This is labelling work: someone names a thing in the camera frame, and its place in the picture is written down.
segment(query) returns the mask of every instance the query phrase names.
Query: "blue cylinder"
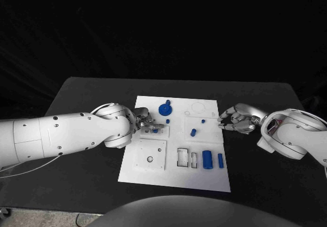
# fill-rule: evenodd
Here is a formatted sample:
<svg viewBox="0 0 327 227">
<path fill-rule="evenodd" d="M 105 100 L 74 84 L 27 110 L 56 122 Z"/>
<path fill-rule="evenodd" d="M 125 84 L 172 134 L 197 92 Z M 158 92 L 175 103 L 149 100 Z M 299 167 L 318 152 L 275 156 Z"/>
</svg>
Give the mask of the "blue cylinder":
<svg viewBox="0 0 327 227">
<path fill-rule="evenodd" d="M 218 168 L 223 169 L 223 154 L 217 154 Z"/>
<path fill-rule="evenodd" d="M 165 103 L 158 107 L 158 113 L 162 116 L 167 116 L 171 113 L 172 109 L 169 106 L 169 100 L 165 101 Z"/>
<path fill-rule="evenodd" d="M 191 129 L 190 136 L 195 135 L 195 129 Z"/>
<path fill-rule="evenodd" d="M 213 156 L 208 150 L 204 150 L 201 152 L 201 158 L 203 158 L 203 169 L 213 169 Z"/>
</svg>

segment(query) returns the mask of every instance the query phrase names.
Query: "white platform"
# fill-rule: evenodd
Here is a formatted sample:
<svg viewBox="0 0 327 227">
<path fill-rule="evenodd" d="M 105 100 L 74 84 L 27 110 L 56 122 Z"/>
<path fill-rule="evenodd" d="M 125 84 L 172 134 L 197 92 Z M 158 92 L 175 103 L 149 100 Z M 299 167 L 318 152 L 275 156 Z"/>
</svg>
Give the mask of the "white platform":
<svg viewBox="0 0 327 227">
<path fill-rule="evenodd" d="M 172 112 L 168 116 L 161 116 L 158 106 L 167 99 Z M 135 108 L 138 107 L 146 107 L 155 119 L 154 123 L 167 127 L 158 133 L 145 132 L 142 129 L 132 135 L 132 142 L 125 147 L 118 181 L 230 192 L 223 135 L 216 121 L 216 101 L 138 96 Z M 191 129 L 197 130 L 194 137 L 190 136 Z M 188 152 L 187 167 L 177 166 L 178 148 L 187 149 Z M 203 169 L 204 150 L 211 151 L 213 169 Z M 191 153 L 197 156 L 197 168 L 191 168 Z M 218 153 L 223 154 L 221 169 L 217 164 Z"/>
</svg>

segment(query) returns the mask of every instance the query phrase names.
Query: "black backdrop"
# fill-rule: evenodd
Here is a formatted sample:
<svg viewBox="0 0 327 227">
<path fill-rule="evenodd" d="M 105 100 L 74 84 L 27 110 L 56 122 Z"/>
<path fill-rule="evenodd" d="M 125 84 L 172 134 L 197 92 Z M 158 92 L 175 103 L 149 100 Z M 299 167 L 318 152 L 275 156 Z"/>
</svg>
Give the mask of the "black backdrop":
<svg viewBox="0 0 327 227">
<path fill-rule="evenodd" d="M 322 114 L 325 21 L 325 3 L 309 1 L 136 7 L 1 1 L 1 106 L 46 110 L 69 77 L 270 81 L 289 83 Z"/>
</svg>

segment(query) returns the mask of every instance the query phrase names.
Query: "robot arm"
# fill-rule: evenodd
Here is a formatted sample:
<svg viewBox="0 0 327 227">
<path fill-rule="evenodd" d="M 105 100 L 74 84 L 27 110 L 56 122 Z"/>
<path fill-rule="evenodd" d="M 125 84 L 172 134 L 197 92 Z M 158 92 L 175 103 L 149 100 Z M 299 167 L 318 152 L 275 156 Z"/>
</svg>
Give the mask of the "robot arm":
<svg viewBox="0 0 327 227">
<path fill-rule="evenodd" d="M 0 167 L 87 150 L 102 141 L 106 147 L 123 147 L 151 121 L 146 108 L 135 113 L 122 105 L 106 104 L 92 113 L 0 122 Z M 149 124 L 151 129 L 164 127 Z"/>
<path fill-rule="evenodd" d="M 233 124 L 217 127 L 249 134 L 260 126 L 257 146 L 269 153 L 276 151 L 292 159 L 301 159 L 308 152 L 319 164 L 327 167 L 327 122 L 312 114 L 286 109 L 266 114 L 257 108 L 236 104 L 217 118 L 220 122 L 228 115 Z"/>
</svg>

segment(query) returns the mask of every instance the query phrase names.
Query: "table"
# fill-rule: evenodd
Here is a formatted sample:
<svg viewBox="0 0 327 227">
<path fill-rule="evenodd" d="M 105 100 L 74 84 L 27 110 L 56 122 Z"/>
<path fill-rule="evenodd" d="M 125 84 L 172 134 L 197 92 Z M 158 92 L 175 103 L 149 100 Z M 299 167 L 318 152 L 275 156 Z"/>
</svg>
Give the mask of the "table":
<svg viewBox="0 0 327 227">
<path fill-rule="evenodd" d="M 267 112 L 302 109 L 283 83 L 69 78 L 46 116 L 90 112 L 115 102 L 132 108 L 136 96 L 217 100 L 218 111 L 247 103 Z M 230 190 L 213 192 L 116 181 L 123 149 L 93 149 L 61 156 L 37 171 L 0 180 L 0 207 L 105 213 L 118 206 L 161 195 L 194 195 L 236 202 L 302 226 L 327 222 L 327 179 L 309 155 L 292 160 L 257 146 L 259 130 L 249 135 L 223 131 Z M 17 166 L 20 173 L 50 158 Z"/>
</svg>

